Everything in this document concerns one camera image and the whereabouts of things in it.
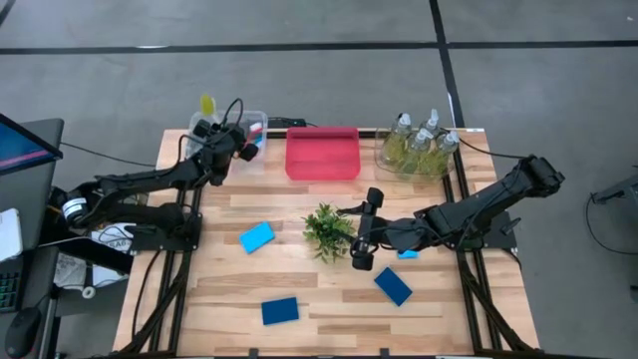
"wooden table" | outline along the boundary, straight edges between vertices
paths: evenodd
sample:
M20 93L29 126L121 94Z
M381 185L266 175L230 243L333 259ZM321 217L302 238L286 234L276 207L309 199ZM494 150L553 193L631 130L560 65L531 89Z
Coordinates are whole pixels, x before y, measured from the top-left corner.
M164 132L159 168L175 162L183 133ZM487 150L484 132L461 131L461 136ZM263 355L378 355L379 348L397 355L473 353L457 260L449 250L429 248L419 259L399 260L396 252L380 249L370 272L353 269L349 258L336 264L312 259L301 217L319 202L355 206L375 186L385 193L379 215L394 219L445 201L440 182L376 181L374 140L360 144L362 168L354 181L293 182L284 170L285 140L268 140L263 175L230 175L223 186L205 188L200 207L204 228L192 256L178 355L247 355L252 347ZM496 180L490 156L465 146L462 155L471 191ZM456 188L456 174L451 178ZM175 196L174 190L156 192L150 205L174 201ZM456 199L461 199L458 191ZM238 236L261 221L270 223L276 237L247 255ZM114 349L131 340L134 308L152 255L135 259ZM537 346L517 264L500 250L486 249L483 255L494 304L524 341ZM138 329L155 308L162 264L163 254L151 272ZM414 291L401 307L374 283L387 265ZM288 296L297 296L300 319L264 326L260 303ZM477 307L488 348L484 314ZM172 309L165 318L160 349L167 347Z

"artificial plant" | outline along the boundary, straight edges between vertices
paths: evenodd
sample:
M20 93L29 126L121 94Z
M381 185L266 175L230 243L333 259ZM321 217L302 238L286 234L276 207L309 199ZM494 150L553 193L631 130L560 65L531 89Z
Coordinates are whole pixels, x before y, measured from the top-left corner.
M332 259L342 258L350 247L350 242L338 232L354 234L352 220L346 219L343 214L337 213L330 204L320 203L314 213L303 218L306 222L306 231L303 235L306 240L315 242L317 254L315 258L321 258L324 263Z

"gray floor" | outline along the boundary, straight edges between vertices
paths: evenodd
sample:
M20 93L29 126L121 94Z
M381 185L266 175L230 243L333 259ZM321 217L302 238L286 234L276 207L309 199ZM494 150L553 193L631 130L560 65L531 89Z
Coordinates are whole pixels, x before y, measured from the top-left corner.
M638 3L593 0L440 0L449 41L638 38ZM251 44L308 41L434 41L428 1L26 0L0 28L0 47ZM635 256L609 253L587 235L592 191L638 165L638 48L454 50L469 127L491 148L547 157L567 180L555 196L512 209L523 277L544 349L613 358L638 350ZM0 56L0 109L18 121L61 117L64 140L153 162L165 128L183 128L208 92L227 104L318 125L387 126L401 111L437 107L450 125L437 50L225 54ZM495 160L499 175L513 163ZM136 168L65 151L55 183ZM635 212L595 206L592 225L615 248L638 251ZM100 302L70 305L59 346L73 357L106 353L122 287ZM79 302L70 298L71 303ZM96 340L81 344L91 323Z

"keyboard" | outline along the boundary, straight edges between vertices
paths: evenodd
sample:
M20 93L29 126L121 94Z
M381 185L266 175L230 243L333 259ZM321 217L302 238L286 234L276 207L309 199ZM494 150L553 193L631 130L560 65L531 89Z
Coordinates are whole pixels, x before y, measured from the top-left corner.
M23 266L22 256L0 262L0 313L20 309Z

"blue sponge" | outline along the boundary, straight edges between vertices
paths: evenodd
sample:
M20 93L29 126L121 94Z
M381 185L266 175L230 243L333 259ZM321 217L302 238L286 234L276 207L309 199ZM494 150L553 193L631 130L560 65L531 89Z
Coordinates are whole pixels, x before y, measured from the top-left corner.
M239 241L246 253L250 254L257 250L260 246L271 241L275 237L275 233L270 229L268 222L263 222L239 237Z
M399 259L414 259L419 258L419 253L413 250L406 250L405 252L403 252L403 254L397 252L397 256L399 257Z
M375 278L375 283L390 297L390 300L399 306L412 295L412 289L410 289L390 267L384 269L381 274Z
M261 303L263 325L276 324L299 319L297 298L285 298Z

